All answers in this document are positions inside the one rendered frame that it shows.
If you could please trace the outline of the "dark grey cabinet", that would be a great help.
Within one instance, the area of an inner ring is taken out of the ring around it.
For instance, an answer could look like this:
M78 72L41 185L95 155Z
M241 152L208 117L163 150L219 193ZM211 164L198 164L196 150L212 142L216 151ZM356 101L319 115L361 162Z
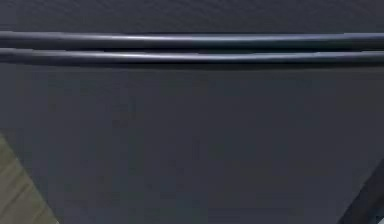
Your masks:
M59 224L384 224L384 0L0 0L0 133Z

